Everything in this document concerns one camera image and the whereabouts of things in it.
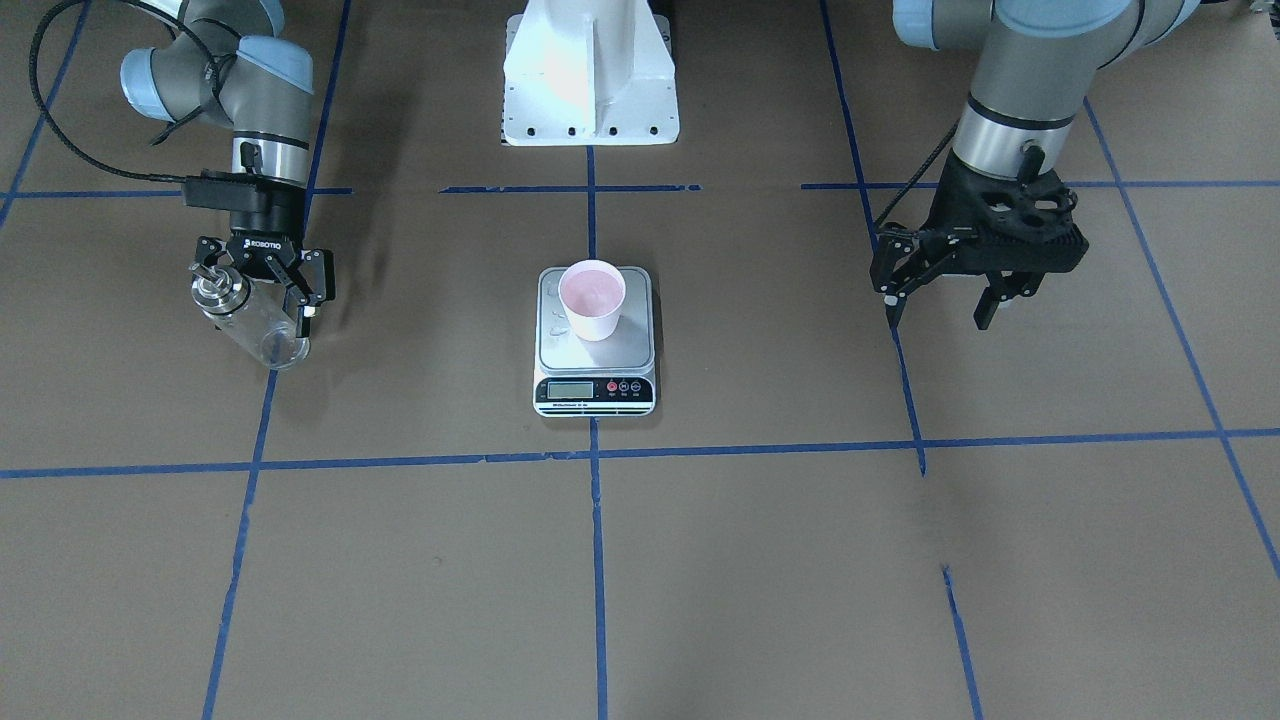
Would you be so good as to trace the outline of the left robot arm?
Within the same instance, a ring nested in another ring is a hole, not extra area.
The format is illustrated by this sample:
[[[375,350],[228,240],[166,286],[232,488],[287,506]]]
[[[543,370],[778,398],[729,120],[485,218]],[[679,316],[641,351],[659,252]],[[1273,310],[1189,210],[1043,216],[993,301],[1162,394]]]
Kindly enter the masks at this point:
[[[961,115],[934,149],[945,164],[918,229],[876,219],[872,287],[888,325],[909,297],[942,275],[982,275],[973,314],[1036,295],[1073,272],[1088,241],[1076,193],[1055,170],[1097,73],[1170,36],[1194,1],[896,1],[893,27],[910,46],[972,49],[975,74]]]

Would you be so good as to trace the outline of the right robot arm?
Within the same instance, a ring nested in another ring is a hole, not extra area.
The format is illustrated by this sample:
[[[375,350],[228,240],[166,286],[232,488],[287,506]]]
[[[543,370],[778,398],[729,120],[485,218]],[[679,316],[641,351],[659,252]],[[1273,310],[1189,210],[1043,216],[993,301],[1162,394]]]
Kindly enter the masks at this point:
[[[230,237],[221,252],[243,277],[282,286],[291,325],[307,337],[317,307],[334,295],[332,254],[305,247],[312,58],[283,38],[279,1],[143,1],[140,8],[177,37],[125,55],[125,99],[169,129],[204,122],[230,132],[229,170],[186,181],[183,199],[228,213]]]

